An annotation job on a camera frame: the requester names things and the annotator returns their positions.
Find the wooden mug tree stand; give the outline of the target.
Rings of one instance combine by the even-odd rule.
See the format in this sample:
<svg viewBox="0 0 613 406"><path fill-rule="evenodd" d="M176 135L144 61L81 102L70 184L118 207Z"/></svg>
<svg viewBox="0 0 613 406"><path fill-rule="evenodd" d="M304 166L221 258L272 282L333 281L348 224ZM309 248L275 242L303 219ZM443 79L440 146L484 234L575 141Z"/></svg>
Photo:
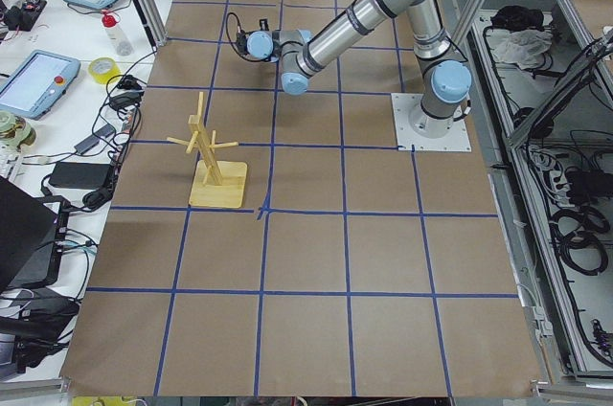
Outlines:
<svg viewBox="0 0 613 406"><path fill-rule="evenodd" d="M218 143L216 131L209 134L203 122L204 93L198 96L197 112L188 119L191 137L188 141L168 137L171 143L186 148L187 154L199 153L189 204L193 207L238 209L243 202L248 166L244 162L221 161L216 150L237 147L238 142Z"/></svg>

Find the clear bottle red cap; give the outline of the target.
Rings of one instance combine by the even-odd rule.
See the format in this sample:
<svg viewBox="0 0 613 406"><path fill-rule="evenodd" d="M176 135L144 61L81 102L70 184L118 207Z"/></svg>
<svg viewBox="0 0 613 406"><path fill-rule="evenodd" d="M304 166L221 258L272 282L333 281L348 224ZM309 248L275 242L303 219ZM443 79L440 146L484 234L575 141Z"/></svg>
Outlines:
<svg viewBox="0 0 613 406"><path fill-rule="evenodd" d="M119 20L111 12L102 12L102 25L117 55L129 56L133 53L132 44L120 27Z"/></svg>

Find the black power adapter brick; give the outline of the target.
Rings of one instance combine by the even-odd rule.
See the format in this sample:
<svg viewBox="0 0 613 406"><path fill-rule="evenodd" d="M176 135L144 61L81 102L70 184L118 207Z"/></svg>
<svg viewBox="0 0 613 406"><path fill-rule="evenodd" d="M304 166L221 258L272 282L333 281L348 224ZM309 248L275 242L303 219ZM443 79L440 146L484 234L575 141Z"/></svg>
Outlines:
<svg viewBox="0 0 613 406"><path fill-rule="evenodd" d="M49 184L59 189L96 190L103 187L112 173L109 164L56 163Z"/></svg>

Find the yellow tape roll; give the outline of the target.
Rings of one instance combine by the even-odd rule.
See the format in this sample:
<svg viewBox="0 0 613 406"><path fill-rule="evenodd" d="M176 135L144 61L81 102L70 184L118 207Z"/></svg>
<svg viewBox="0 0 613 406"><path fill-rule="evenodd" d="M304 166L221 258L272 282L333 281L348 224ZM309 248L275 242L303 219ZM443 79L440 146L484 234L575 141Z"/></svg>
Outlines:
<svg viewBox="0 0 613 406"><path fill-rule="evenodd" d="M99 57L88 65L88 73L97 84L107 84L121 75L116 61L111 57Z"/></svg>

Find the white crumpled cloth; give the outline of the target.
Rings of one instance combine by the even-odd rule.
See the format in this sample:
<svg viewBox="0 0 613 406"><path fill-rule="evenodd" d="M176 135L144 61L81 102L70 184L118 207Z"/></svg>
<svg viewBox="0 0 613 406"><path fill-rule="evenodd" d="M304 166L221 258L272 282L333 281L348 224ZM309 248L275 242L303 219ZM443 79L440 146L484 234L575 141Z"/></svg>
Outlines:
<svg viewBox="0 0 613 406"><path fill-rule="evenodd" d="M493 49L496 62L515 64L520 69L537 68L552 45L553 36L538 30L510 33Z"/></svg>

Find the black laptop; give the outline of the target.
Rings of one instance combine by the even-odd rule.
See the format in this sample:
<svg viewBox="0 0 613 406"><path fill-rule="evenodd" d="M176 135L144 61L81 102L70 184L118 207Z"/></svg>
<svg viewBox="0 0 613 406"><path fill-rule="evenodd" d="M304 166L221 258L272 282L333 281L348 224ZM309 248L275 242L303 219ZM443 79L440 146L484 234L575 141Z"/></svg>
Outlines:
<svg viewBox="0 0 613 406"><path fill-rule="evenodd" d="M57 281L68 201L32 197L1 180L1 290L37 289Z"/></svg>

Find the blue teach pendant lower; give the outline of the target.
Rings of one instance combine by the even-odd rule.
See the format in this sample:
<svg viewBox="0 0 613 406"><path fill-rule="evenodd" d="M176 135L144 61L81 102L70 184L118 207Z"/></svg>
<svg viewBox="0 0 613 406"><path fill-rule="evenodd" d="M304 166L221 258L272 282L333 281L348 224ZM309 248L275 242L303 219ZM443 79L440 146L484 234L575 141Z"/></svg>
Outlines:
<svg viewBox="0 0 613 406"><path fill-rule="evenodd" d="M34 50L1 87L1 109L37 120L66 93L79 70L76 58Z"/></svg>

